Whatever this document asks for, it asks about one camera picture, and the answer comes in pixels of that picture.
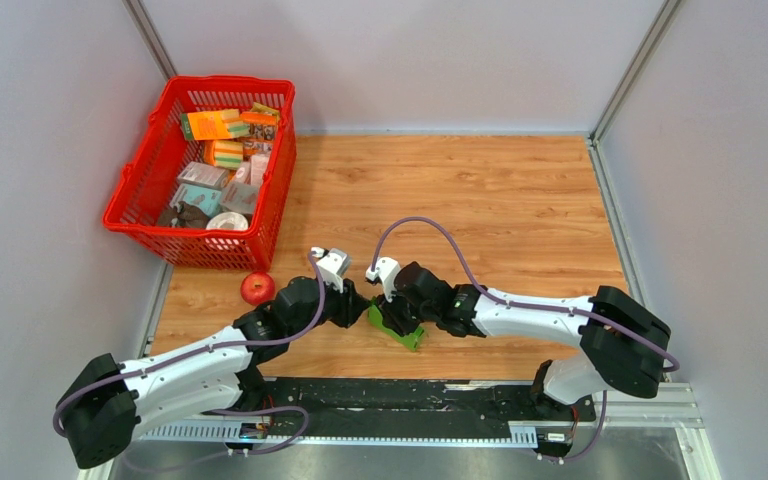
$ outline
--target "tape roll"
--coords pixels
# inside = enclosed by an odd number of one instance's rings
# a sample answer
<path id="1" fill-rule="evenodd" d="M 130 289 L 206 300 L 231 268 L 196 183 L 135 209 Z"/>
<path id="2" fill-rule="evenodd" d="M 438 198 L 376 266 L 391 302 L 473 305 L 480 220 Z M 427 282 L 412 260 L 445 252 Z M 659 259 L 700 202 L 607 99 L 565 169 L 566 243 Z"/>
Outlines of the tape roll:
<path id="1" fill-rule="evenodd" d="M 207 222 L 208 230 L 248 230 L 249 221 L 245 215 L 237 212 L 225 212 Z"/>

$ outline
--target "wooden floor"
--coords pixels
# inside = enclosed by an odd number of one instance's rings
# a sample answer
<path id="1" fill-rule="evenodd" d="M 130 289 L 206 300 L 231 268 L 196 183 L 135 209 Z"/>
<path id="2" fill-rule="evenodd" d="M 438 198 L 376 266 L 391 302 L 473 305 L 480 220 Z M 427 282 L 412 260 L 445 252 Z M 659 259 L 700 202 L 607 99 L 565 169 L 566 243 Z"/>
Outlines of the wooden floor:
<path id="1" fill-rule="evenodd" d="M 337 247 L 363 281 L 381 232 L 425 215 L 455 237 L 482 283 L 511 293 L 576 296 L 600 284 L 626 288 L 593 169 L 578 137 L 300 137 L 271 274 L 279 286 L 312 275 L 311 246 Z M 412 260 L 450 284 L 467 282 L 444 238 L 424 224 L 390 235 L 382 255 Z M 250 307 L 245 272 L 176 268 L 152 354 L 208 336 Z M 412 353 L 371 327 L 326 324 L 262 365 L 264 375 L 531 379 L 538 365 L 575 351 L 520 338 L 454 338 L 429 332 Z"/>

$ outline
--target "red basket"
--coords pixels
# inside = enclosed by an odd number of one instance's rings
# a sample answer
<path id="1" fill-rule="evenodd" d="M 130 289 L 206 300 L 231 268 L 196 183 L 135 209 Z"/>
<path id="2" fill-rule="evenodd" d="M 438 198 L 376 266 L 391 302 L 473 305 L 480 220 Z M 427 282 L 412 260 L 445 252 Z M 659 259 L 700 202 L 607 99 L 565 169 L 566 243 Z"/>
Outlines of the red basket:
<path id="1" fill-rule="evenodd" d="M 148 117 L 148 131 L 104 212 L 102 223 L 173 265 L 268 270 L 296 163 L 293 129 L 295 88 L 286 80 L 251 77 L 175 77 Z M 281 111 L 272 157 L 263 176 L 251 225 L 245 231 L 156 227 L 158 215 L 178 188 L 177 177 L 200 162 L 199 142 L 181 133 L 181 113 L 223 108 L 248 110 L 253 102 Z"/>

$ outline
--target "red apple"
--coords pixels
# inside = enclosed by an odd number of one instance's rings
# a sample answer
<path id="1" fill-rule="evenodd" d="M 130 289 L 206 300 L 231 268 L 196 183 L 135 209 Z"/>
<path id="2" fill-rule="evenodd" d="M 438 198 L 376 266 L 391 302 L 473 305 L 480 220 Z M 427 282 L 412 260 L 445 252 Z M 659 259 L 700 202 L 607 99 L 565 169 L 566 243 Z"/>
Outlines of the red apple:
<path id="1" fill-rule="evenodd" d="M 275 297 L 275 280 L 266 272 L 250 273 L 240 285 L 243 300 L 255 307 Z"/>

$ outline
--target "box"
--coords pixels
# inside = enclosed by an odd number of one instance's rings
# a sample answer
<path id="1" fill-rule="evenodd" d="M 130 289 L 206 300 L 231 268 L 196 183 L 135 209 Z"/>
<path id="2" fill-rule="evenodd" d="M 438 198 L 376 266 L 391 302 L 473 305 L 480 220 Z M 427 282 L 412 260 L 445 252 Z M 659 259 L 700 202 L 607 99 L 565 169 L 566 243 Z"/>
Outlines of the box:
<path id="1" fill-rule="evenodd" d="M 228 212 L 251 215 L 257 206 L 260 187 L 240 182 L 230 182 L 222 189 L 219 205 Z"/>
<path id="2" fill-rule="evenodd" d="M 178 205 L 178 202 L 187 202 L 190 205 L 199 207 L 202 212 L 212 218 L 222 211 L 219 207 L 219 197 L 221 195 L 222 192 L 219 190 L 184 183 L 178 187 L 169 205 L 175 206 Z"/>
<path id="3" fill-rule="evenodd" d="M 199 162 L 190 162 L 178 175 L 179 183 L 221 190 L 228 181 L 228 170 Z"/>

